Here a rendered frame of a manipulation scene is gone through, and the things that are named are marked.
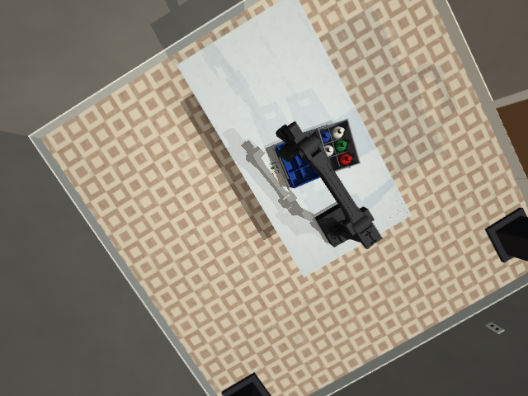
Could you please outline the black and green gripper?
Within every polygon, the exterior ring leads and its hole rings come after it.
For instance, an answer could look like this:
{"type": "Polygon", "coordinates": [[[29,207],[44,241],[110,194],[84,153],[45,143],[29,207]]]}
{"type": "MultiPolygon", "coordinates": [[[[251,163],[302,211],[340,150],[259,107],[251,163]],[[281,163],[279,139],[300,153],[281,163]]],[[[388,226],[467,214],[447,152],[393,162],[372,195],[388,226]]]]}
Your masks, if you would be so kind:
{"type": "MultiPolygon", "coordinates": [[[[284,145],[284,146],[285,146],[285,145],[284,145]]],[[[283,146],[283,147],[284,147],[284,146],[283,146]]],[[[293,146],[294,146],[294,144],[292,145],[292,149],[293,149],[293,146]]],[[[294,157],[297,155],[297,153],[295,153],[294,149],[293,149],[293,151],[294,151],[293,153],[287,153],[287,152],[283,149],[283,147],[278,151],[280,157],[282,157],[287,163],[288,163],[288,162],[291,162],[291,161],[294,159],[294,157]]]]}

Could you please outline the green bottle with pale green label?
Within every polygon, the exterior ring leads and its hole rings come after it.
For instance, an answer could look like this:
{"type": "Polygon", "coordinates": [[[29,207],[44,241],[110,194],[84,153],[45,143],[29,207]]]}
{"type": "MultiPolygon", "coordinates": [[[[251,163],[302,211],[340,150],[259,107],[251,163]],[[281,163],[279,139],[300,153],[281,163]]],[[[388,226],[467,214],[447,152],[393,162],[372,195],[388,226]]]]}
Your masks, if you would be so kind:
{"type": "Polygon", "coordinates": [[[336,150],[336,153],[340,153],[342,151],[344,151],[347,147],[347,142],[345,142],[344,140],[340,139],[336,142],[333,143],[334,145],[334,148],[336,150]]]}

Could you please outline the white paper pick list strip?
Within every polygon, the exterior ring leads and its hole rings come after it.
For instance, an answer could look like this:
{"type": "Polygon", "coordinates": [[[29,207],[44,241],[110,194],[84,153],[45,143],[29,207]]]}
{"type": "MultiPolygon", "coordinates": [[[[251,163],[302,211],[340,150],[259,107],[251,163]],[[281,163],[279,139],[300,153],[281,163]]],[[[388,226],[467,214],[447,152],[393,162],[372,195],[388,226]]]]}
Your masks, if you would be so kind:
{"type": "Polygon", "coordinates": [[[273,177],[275,179],[275,182],[276,182],[276,185],[280,185],[280,184],[283,184],[283,179],[282,179],[282,176],[281,176],[281,172],[280,172],[280,169],[278,167],[278,164],[277,164],[277,161],[273,162],[273,163],[269,163],[270,164],[270,167],[271,167],[271,171],[272,171],[272,174],[273,174],[273,177]]]}

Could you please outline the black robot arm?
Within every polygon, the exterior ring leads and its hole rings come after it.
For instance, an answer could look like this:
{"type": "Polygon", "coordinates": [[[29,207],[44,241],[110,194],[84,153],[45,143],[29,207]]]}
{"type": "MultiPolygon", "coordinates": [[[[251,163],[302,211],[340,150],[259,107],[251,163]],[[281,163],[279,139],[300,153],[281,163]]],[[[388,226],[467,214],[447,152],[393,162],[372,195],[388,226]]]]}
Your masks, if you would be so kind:
{"type": "Polygon", "coordinates": [[[362,243],[365,249],[369,249],[374,243],[382,239],[379,231],[372,223],[375,220],[374,217],[367,208],[362,206],[359,209],[357,207],[333,170],[318,137],[316,138],[314,135],[308,137],[305,132],[302,132],[296,121],[288,126],[282,125],[276,131],[276,137],[285,143],[287,142],[283,147],[287,153],[295,151],[299,158],[307,160],[341,207],[345,220],[328,229],[334,240],[339,239],[344,243],[346,240],[351,239],[362,243]],[[292,149],[293,144],[294,151],[292,149]]]}

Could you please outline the white bottle with grey label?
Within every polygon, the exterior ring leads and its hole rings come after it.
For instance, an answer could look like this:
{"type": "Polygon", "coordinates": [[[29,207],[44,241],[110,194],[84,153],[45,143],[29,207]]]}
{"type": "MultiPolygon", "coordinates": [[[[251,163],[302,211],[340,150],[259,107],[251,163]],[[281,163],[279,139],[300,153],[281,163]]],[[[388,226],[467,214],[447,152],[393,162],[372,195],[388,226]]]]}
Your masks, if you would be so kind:
{"type": "Polygon", "coordinates": [[[333,147],[331,145],[325,145],[324,148],[327,156],[330,157],[333,154],[333,147]]]}

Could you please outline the blue bottle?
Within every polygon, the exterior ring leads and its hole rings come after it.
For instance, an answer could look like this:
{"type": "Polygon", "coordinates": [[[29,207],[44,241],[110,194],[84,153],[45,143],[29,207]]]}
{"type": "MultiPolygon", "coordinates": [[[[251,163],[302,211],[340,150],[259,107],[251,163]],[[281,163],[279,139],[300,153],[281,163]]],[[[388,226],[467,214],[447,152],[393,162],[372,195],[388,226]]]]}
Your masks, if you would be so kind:
{"type": "Polygon", "coordinates": [[[330,134],[327,131],[320,132],[323,140],[323,144],[327,143],[330,140],[330,134]]]}

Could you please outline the cream bottle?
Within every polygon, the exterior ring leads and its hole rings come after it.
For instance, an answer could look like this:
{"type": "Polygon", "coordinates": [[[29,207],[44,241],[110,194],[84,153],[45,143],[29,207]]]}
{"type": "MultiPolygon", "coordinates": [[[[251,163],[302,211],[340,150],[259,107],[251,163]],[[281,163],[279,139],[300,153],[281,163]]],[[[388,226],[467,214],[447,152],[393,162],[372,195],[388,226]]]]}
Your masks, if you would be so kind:
{"type": "Polygon", "coordinates": [[[330,130],[330,134],[332,136],[332,141],[340,139],[344,135],[344,128],[337,126],[330,130]]]}

